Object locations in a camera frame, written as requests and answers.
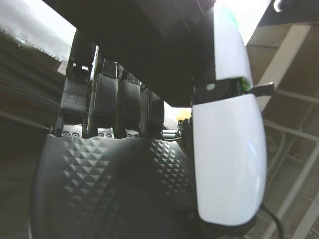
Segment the bolt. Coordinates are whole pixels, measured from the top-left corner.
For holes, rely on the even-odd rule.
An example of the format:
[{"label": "bolt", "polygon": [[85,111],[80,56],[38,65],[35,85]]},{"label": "bolt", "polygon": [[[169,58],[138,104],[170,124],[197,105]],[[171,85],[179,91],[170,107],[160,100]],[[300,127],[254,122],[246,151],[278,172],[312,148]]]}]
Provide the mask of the bolt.
[{"label": "bolt", "polygon": [[65,132],[62,133],[62,136],[63,136],[63,137],[69,137],[69,136],[70,136],[70,133],[65,131]]}]

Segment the screw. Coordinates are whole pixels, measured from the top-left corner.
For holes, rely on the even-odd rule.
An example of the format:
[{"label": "screw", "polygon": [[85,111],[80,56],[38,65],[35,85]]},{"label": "screw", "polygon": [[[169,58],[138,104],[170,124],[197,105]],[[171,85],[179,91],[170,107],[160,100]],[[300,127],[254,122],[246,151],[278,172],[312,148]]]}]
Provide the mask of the screw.
[{"label": "screw", "polygon": [[69,136],[70,136],[70,133],[65,131],[65,132],[62,133],[62,136],[63,136],[63,137],[69,137]]}]

